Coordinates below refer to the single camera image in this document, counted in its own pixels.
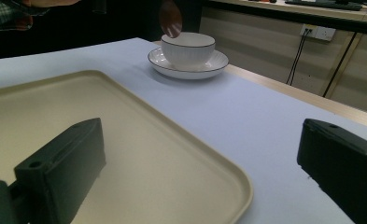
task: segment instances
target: white bowl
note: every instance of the white bowl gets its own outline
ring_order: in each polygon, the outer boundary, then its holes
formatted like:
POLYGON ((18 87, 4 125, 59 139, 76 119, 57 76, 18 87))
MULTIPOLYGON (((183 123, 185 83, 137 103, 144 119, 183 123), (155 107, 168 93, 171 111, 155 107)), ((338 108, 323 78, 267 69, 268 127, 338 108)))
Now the white bowl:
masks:
POLYGON ((215 39, 209 35, 182 32, 176 38, 163 35, 161 49, 169 63, 179 69, 204 65, 215 50, 215 39))

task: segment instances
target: tray rim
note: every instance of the tray rim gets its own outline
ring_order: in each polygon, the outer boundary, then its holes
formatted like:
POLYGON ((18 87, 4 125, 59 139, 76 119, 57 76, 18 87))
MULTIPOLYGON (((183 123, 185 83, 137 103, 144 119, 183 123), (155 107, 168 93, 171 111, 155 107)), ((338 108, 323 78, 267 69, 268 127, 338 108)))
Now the tray rim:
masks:
POLYGON ((62 75, 59 75, 59 76, 56 76, 56 77, 47 77, 47 78, 44 78, 44 79, 25 82, 25 83, 21 83, 21 84, 18 84, 18 85, 3 87, 3 88, 0 88, 0 95, 9 94, 9 93, 12 93, 14 91, 19 91, 19 90, 22 90, 22 89, 33 88, 33 87, 36 87, 36 86, 47 85, 47 84, 50 84, 50 83, 53 83, 53 82, 63 81, 64 79, 74 79, 74 78, 79 78, 79 77, 96 77, 96 78, 103 79, 104 81, 106 81, 107 83, 109 83, 113 86, 116 86, 120 91, 123 91, 124 94, 126 94, 128 97, 130 97, 136 103, 138 103, 141 106, 145 107, 146 110, 148 110, 150 113, 157 116, 159 119, 162 119, 166 123, 166 125, 172 126, 173 129, 177 130, 179 133, 184 134, 185 137, 189 137, 190 139, 195 140, 195 142, 196 142, 195 144, 200 144, 200 145, 203 145, 204 147, 206 147, 206 149, 212 153, 213 158, 215 158, 217 160, 225 160, 226 162, 228 162, 229 170, 231 170, 233 168, 235 171, 238 171, 240 173, 239 175, 241 175, 246 180, 246 184, 249 186, 248 192, 247 192, 246 202, 241 207, 240 211, 238 211, 236 213, 235 217, 231 220, 231 223, 237 222, 239 220, 239 218, 241 218, 241 216, 248 210, 248 208, 250 207, 250 205, 252 204, 252 201, 253 201, 254 189, 253 189, 253 184, 252 184, 252 180, 251 180, 250 176, 247 174, 247 172, 240 165, 236 164, 231 159, 229 159, 229 158, 225 157, 224 155, 222 155, 216 149, 214 149, 213 147, 208 145, 207 142, 205 142, 204 140, 202 140, 198 136, 194 135, 193 133, 189 132, 187 129, 185 129, 184 127, 182 127, 181 125, 179 125, 178 123, 173 121, 172 119, 168 118, 166 115, 164 115, 163 112, 161 112, 160 110, 158 110, 157 108, 153 107, 151 104, 146 102, 140 96, 138 96, 134 92, 130 91, 129 89, 127 89, 123 85, 119 84, 116 80, 114 80, 113 78, 111 78, 110 76, 108 76, 107 74, 105 74, 105 73, 103 73, 99 70, 76 71, 76 72, 72 72, 72 73, 62 74, 62 75))

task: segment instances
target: hand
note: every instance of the hand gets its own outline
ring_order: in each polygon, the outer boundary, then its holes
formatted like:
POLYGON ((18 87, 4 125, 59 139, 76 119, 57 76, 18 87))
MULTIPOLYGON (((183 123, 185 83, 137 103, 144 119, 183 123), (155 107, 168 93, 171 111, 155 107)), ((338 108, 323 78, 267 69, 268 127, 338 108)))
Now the hand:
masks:
POLYGON ((59 7, 70 6, 80 0, 32 0, 31 7, 59 7))

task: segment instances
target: beige tray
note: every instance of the beige tray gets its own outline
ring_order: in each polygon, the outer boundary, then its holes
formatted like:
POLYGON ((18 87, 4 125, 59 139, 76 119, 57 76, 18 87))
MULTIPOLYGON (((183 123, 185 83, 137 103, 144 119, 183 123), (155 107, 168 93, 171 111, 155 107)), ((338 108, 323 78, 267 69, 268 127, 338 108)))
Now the beige tray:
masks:
POLYGON ((73 223, 234 223, 249 207, 239 167, 96 71, 0 90, 0 179, 11 184, 20 161, 92 118, 107 165, 73 223))

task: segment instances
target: dark background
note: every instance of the dark background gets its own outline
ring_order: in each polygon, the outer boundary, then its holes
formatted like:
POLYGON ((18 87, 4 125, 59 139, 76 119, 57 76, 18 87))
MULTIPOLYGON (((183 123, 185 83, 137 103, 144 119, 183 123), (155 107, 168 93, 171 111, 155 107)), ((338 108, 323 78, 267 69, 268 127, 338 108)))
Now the dark background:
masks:
MULTIPOLYGON (((175 0, 183 31, 198 32, 204 0, 175 0)), ((105 15, 92 13, 92 0, 69 7, 53 7, 34 17, 28 31, 0 32, 0 58, 22 56, 140 37, 160 40, 161 0, 107 0, 105 15)))

